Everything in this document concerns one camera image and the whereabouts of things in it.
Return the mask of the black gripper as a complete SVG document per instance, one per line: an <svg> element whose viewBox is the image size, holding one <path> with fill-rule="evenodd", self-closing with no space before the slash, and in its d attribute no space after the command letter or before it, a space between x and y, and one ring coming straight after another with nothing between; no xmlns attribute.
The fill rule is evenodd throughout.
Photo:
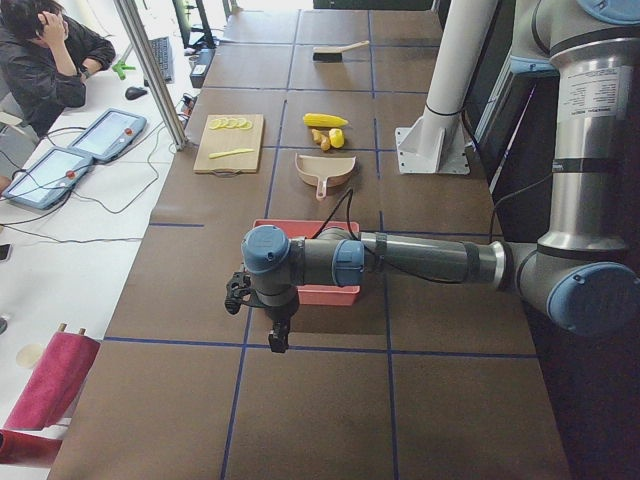
<svg viewBox="0 0 640 480"><path fill-rule="evenodd" d="M289 349L290 323L298 309L298 298L292 298L283 305L266 307L266 314L273 324L268 335L269 347L272 353L284 354Z"/></svg>

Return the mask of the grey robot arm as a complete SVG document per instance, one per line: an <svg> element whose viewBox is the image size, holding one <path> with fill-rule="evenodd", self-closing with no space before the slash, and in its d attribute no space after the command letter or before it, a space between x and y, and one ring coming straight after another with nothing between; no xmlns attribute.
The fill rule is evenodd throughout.
<svg viewBox="0 0 640 480"><path fill-rule="evenodd" d="M289 238L273 225L250 230L225 307L262 308L272 351L288 349L303 285L358 285L392 270L445 284L489 283L516 292L556 325L581 336L614 330L639 313L639 279L621 257L614 213L622 136L639 63L635 1L520 1L512 68L559 74L548 231L535 243L485 245L322 227Z"/></svg>

